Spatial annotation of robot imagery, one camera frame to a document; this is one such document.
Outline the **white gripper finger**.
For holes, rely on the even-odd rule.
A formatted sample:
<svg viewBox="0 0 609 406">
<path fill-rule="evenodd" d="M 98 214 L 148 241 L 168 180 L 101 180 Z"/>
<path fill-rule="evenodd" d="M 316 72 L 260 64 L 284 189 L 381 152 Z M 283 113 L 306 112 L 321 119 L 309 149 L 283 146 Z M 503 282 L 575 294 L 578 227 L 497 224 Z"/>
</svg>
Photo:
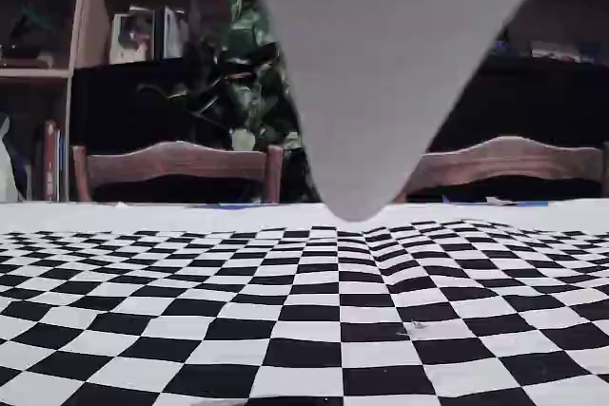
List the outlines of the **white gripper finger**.
<svg viewBox="0 0 609 406">
<path fill-rule="evenodd" d="M 323 202 L 364 221 L 405 185 L 524 0 L 263 0 Z"/>
</svg>

